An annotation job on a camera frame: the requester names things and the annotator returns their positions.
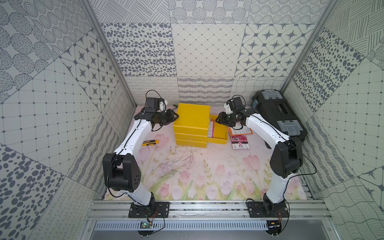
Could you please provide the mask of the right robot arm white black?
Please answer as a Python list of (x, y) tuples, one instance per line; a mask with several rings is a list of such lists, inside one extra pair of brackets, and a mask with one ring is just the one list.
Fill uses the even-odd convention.
[(269, 189), (263, 196), (264, 208), (273, 211), (283, 207), (289, 180), (296, 176), (303, 165), (301, 140), (282, 133), (252, 109), (221, 112), (216, 118), (216, 123), (231, 128), (240, 123), (263, 138), (273, 150), (270, 159), (273, 177)]

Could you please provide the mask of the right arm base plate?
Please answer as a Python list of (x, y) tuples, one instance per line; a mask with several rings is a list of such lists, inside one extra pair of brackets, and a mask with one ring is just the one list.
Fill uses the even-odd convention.
[(256, 202), (252, 199), (247, 199), (246, 207), (250, 218), (287, 218), (289, 210), (285, 201), (278, 204), (269, 202)]

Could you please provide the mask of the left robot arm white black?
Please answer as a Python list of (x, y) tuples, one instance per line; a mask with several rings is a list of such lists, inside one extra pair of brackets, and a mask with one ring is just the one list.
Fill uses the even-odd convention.
[(142, 110), (134, 119), (134, 125), (121, 145), (113, 152), (104, 155), (102, 164), (107, 190), (128, 195), (136, 205), (152, 207), (153, 194), (141, 184), (141, 170), (137, 163), (139, 150), (154, 126), (169, 125), (179, 115), (171, 109), (161, 111)]

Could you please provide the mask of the pink flower seed bag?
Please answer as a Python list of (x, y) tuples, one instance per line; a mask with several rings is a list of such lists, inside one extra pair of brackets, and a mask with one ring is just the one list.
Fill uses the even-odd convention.
[(245, 135), (231, 136), (233, 150), (249, 150), (250, 145)]

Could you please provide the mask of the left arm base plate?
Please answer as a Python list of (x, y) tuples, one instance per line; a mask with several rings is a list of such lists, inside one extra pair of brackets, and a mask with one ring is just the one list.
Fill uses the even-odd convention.
[(167, 218), (169, 216), (170, 202), (151, 202), (149, 206), (132, 203), (129, 218)]

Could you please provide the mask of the yellow drawer cabinet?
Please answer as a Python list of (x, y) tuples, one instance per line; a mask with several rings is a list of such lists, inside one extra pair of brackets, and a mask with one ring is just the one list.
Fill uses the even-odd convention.
[(210, 106), (180, 103), (179, 118), (173, 123), (178, 146), (206, 148), (210, 121)]

